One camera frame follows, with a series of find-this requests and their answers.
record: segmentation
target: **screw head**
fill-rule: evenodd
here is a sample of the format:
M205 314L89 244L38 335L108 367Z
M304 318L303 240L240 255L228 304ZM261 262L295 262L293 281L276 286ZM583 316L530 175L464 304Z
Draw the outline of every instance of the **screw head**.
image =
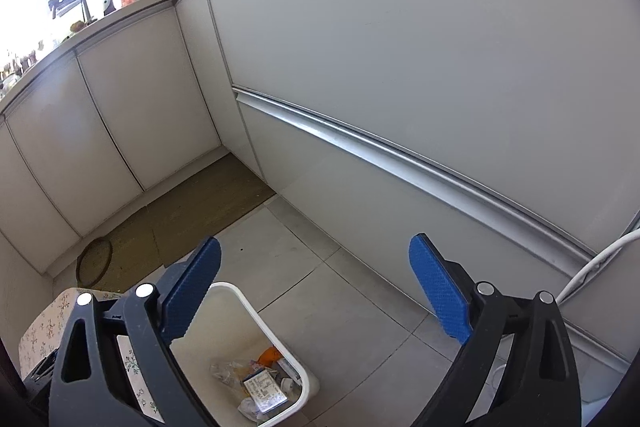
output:
M78 299L76 299L76 302L78 303L78 306L86 306L87 304L89 304L91 302L91 299L93 299L94 296L91 295L91 293L89 292L84 292L81 293L78 296Z
M478 291L482 294L482 295L493 295L495 288L494 285L492 285L490 282L481 282L478 283Z
M545 304L551 304L554 301L554 296L549 292L540 292L540 300Z
M154 292L154 286L149 283L141 284L136 288L136 295L138 297L148 297Z

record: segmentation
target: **tile floor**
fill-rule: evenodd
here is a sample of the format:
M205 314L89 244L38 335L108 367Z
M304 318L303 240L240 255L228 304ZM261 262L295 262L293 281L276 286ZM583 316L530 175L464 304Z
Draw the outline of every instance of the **tile floor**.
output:
M223 251L216 280L237 285L319 378L318 395L280 425L411 425L459 348L433 315L279 196L216 237ZM155 282L163 271L144 280ZM64 281L63 272L56 288ZM471 417L486 412L492 396L485 385Z

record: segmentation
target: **white cabinet door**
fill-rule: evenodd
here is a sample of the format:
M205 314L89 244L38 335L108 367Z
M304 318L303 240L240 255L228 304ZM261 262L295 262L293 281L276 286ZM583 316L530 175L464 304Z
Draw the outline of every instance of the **white cabinet door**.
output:
M98 42L79 61L111 136L144 188L220 145L173 8Z
M180 0L175 10L193 69L223 145L262 176L231 90L207 0Z
M0 125L0 230L36 270L80 238L38 187L5 124Z
M20 367L18 344L24 332L49 304L51 277L39 275L0 234L0 331L15 367Z
M234 83L600 249L640 208L639 0L212 0Z
M142 193L105 129L75 57L38 78L8 118L40 185L86 235Z
M268 184L407 295L428 305L408 245L429 235L445 259L507 295L557 294L568 277L388 172L240 104Z

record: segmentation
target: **white trash bin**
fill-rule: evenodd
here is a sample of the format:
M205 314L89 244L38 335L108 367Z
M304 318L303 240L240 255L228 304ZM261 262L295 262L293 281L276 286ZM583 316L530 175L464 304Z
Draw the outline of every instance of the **white trash bin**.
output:
M234 392L209 373L211 360L255 360L275 346L302 380L302 394L288 409L260 424L270 427L304 407L319 390L318 379L273 334L242 292L226 282L213 283L202 300L185 336L171 351L203 405L221 427L255 427L238 411Z

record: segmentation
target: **brown rug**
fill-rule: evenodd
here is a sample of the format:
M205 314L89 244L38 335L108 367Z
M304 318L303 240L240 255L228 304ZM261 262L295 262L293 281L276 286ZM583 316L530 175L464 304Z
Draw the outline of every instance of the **brown rug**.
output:
M235 156L220 158L141 208L106 236L113 245L113 258L94 287L126 291L273 195L273 190ZM99 274L106 252L102 246L87 253L81 264L82 280L94 279Z

